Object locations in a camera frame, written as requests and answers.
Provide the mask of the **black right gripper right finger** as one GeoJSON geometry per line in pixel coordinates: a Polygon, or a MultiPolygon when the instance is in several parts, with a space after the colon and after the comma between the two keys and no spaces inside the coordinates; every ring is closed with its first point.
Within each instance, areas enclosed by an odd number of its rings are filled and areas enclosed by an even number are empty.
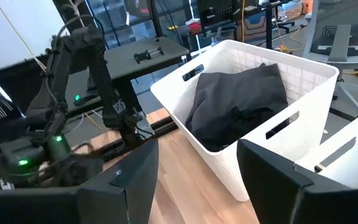
{"type": "Polygon", "coordinates": [[[315,173],[245,139],[237,160],[260,223],[358,223],[357,177],[315,173]]]}

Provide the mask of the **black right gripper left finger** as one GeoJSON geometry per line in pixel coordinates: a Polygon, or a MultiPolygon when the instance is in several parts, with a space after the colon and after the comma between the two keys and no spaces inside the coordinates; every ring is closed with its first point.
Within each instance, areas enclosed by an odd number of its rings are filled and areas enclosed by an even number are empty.
{"type": "Polygon", "coordinates": [[[80,185],[0,190],[0,224],[147,224],[157,176],[152,139],[80,185]]]}

